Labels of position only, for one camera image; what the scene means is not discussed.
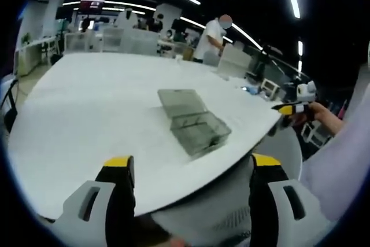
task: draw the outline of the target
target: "office desk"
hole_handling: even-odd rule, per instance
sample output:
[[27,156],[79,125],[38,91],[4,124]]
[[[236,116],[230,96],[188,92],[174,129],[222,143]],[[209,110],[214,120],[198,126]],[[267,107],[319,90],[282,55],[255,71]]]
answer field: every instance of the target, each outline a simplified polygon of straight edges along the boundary
[[[56,38],[42,38],[33,40],[28,45],[16,49],[16,57],[18,61],[18,74],[20,76],[29,74],[42,60],[41,45],[47,44],[47,52],[49,53],[50,43],[56,42]],[[51,65],[50,56],[47,56],[48,64]]]
[[[135,158],[135,215],[169,205],[237,163],[273,127],[273,105],[193,62],[119,53],[75,53],[59,60],[28,95],[9,138],[20,188],[42,216],[94,180],[114,156]],[[158,89],[196,89],[231,128],[227,143],[201,158],[170,132]]]

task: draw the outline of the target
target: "person's hand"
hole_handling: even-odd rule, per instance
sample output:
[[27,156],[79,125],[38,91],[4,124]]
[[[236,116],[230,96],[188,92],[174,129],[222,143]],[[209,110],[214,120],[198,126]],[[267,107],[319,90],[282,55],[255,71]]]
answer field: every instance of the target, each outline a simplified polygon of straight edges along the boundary
[[[327,114],[327,112],[329,111],[324,105],[318,102],[311,102],[308,106],[314,113],[314,119],[318,121],[321,121],[324,115]],[[301,124],[307,122],[307,116],[304,113],[292,115],[290,116],[290,119],[294,121],[295,126],[300,126]]]

